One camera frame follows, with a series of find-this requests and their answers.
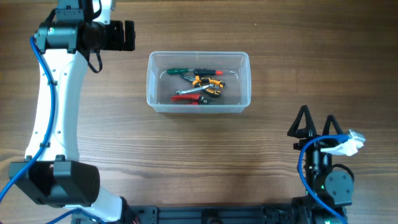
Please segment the green handled screwdriver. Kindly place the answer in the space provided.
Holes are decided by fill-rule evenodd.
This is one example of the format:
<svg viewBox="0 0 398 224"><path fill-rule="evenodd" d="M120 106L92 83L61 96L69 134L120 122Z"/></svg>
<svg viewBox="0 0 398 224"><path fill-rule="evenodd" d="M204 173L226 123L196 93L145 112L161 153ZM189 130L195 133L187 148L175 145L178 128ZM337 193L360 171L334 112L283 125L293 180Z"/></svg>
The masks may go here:
<svg viewBox="0 0 398 224"><path fill-rule="evenodd" d="M178 74L183 74L183 73L188 73L193 71L193 69L189 68L170 68L166 70L166 73L169 75L178 75Z"/></svg>

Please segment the silver socket wrench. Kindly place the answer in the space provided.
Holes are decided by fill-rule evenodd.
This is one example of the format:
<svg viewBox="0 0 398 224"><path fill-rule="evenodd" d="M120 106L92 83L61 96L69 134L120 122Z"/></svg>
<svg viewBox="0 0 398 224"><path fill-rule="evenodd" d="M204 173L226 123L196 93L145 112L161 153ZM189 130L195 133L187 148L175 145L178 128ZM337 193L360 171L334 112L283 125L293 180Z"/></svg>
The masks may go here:
<svg viewBox="0 0 398 224"><path fill-rule="evenodd" d="M187 93L192 93L192 92L195 92L195 91L204 90L204 89L206 89L208 87L214 87L214 86L215 86L214 84L209 84L209 85L205 85L205 86L192 88L192 89L189 89L189 90L179 90L179 91L176 91L175 93L178 94L178 95L184 95L184 94L187 94Z"/></svg>

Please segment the black red screwdriver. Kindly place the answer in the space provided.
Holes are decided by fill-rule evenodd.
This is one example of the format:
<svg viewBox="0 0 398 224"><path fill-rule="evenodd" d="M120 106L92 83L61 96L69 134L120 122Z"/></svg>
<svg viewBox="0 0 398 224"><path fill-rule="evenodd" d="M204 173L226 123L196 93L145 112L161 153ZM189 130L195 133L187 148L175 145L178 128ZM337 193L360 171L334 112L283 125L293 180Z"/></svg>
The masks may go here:
<svg viewBox="0 0 398 224"><path fill-rule="evenodd" d="M209 76L218 76L218 75L224 75L227 73L234 73L233 71L228 71L228 72L224 72L222 70L210 70L210 69L205 69L205 68L201 68L201 69L194 69L193 70L193 74L195 76L205 76L205 75L209 75Z"/></svg>

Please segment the orange black pliers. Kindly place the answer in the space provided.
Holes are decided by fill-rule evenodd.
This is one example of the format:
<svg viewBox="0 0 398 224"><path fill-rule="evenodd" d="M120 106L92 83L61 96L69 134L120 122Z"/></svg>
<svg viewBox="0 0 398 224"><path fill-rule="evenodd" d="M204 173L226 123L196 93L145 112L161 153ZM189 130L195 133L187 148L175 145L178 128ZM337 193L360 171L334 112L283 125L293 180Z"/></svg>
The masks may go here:
<svg viewBox="0 0 398 224"><path fill-rule="evenodd" d="M219 88L224 88L226 86L226 83L224 81L216 78L199 77L199 76L192 77L188 75L178 75L178 76L183 80L190 82L194 88L209 84L214 84L215 85L214 87L208 87L202 91L207 95L215 98L221 96L221 91L219 90Z"/></svg>

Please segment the red handled snips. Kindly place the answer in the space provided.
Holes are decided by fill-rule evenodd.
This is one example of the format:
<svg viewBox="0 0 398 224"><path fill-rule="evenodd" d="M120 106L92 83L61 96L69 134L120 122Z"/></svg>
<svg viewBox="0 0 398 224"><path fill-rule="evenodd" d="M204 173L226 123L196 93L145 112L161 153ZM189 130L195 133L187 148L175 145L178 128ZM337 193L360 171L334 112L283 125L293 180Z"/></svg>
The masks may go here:
<svg viewBox="0 0 398 224"><path fill-rule="evenodd" d="M201 94L174 95L170 98L173 102L186 102L187 105L210 105L215 102Z"/></svg>

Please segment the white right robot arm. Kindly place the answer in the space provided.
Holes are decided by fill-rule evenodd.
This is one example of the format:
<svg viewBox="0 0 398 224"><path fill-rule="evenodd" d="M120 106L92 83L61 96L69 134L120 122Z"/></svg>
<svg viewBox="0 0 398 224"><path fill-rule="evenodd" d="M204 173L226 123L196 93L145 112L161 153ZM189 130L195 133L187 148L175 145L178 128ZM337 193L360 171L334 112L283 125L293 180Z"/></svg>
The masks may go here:
<svg viewBox="0 0 398 224"><path fill-rule="evenodd" d="M305 196L292 200L294 223L348 223L346 207L352 204L355 177L332 157L355 155L364 146L364 136L353 130L344 133L333 115L318 134L307 105L301 106L287 135L298 139L297 172L305 188Z"/></svg>

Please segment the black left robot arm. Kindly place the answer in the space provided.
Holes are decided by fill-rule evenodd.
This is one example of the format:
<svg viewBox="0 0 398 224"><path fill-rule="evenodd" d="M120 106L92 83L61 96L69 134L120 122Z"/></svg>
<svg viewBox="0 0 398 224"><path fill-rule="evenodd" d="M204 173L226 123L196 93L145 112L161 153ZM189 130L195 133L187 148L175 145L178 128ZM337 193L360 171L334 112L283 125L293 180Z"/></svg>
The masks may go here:
<svg viewBox="0 0 398 224"><path fill-rule="evenodd" d="M59 0L30 38L40 65L33 133L22 162L12 162L7 189L17 186L34 203L64 208L98 223L138 223L126 200L100 184L97 167L80 162L77 120L90 55L133 51L133 21L114 21L113 0Z"/></svg>

